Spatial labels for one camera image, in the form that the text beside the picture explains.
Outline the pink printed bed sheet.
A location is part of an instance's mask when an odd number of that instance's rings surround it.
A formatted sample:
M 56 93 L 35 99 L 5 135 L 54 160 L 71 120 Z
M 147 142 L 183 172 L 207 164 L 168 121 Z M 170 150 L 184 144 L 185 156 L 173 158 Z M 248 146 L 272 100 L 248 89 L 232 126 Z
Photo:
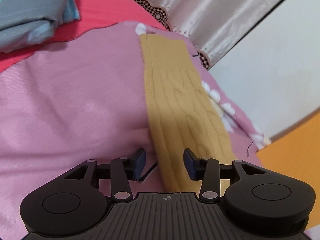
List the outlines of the pink printed bed sheet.
M 137 22 L 44 46 L 1 73 L 1 238 L 27 231 L 20 203 L 87 159 L 147 152 L 155 161 L 139 37 L 181 35 Z

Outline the orange headboard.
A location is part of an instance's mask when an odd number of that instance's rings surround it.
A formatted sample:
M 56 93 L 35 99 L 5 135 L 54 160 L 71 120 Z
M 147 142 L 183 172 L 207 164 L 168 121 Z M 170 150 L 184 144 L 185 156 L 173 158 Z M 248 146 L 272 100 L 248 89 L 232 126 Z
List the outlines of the orange headboard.
M 319 225 L 319 113 L 258 152 L 262 165 L 313 187 L 316 202 L 307 228 Z

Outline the grey blue folded garment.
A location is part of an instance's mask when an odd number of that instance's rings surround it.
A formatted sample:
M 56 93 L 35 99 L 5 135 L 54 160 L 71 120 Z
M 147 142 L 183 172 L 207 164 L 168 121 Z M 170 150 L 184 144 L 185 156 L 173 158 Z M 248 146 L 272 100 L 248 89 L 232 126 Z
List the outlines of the grey blue folded garment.
M 75 0 L 1 0 L 1 52 L 41 44 L 79 19 Z

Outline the mustard cable-knit sweater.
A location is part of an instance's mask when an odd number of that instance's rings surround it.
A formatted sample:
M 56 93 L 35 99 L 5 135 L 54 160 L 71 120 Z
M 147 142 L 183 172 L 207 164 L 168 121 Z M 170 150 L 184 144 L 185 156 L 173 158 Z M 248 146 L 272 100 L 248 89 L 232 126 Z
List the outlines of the mustard cable-knit sweater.
M 199 193 L 190 180 L 183 151 L 231 164 L 231 140 L 202 87 L 199 72 L 182 40 L 143 34 L 144 88 L 149 127 L 165 189 Z

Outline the silver lace-trimmed curtain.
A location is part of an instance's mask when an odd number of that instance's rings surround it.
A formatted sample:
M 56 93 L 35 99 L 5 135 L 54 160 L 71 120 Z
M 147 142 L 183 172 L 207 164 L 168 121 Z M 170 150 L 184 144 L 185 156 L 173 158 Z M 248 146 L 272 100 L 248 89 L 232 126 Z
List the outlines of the silver lace-trimmed curtain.
M 210 69 L 285 0 L 134 0 L 184 35 Z

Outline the red blanket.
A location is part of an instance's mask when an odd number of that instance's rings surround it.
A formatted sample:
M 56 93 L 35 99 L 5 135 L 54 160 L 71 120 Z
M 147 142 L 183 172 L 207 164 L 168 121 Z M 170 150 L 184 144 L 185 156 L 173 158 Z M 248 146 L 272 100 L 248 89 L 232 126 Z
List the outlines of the red blanket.
M 136 21 L 161 30 L 165 29 L 134 0 L 75 0 L 75 3 L 80 12 L 79 20 L 61 25 L 55 31 L 53 38 L 41 44 L 10 53 L 1 53 L 1 72 L 28 58 L 47 44 L 68 42 L 92 29 L 109 27 L 123 21 Z

